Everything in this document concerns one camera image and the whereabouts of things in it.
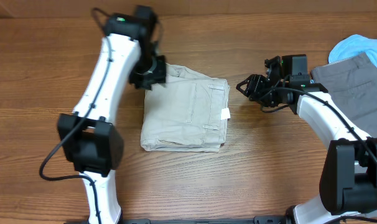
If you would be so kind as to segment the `beige khaki shorts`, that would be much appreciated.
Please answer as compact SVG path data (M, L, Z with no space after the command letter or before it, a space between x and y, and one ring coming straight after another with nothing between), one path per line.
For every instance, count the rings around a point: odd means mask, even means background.
M145 151L218 152L230 111L227 80L167 65L166 84L145 92L140 145Z

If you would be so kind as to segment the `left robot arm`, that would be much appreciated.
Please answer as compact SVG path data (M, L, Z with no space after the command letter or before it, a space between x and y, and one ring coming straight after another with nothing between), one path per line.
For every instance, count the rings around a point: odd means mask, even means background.
M72 113L59 116L57 131L60 148L85 186L86 223L121 223L115 181L124 149L115 126L119 103L127 83L143 90L164 84L166 61L151 40L159 25L151 7L137 6L131 16L108 15L98 25L104 36L95 69Z

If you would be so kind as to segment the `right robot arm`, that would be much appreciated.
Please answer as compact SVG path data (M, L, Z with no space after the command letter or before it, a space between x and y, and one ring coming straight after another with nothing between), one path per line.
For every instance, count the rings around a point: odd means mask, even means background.
M319 194L285 215L255 217L255 223L377 223L377 138L339 110L320 83L312 82L304 54L264 61L265 75L252 74L236 88L264 113L284 108L303 119L327 148Z

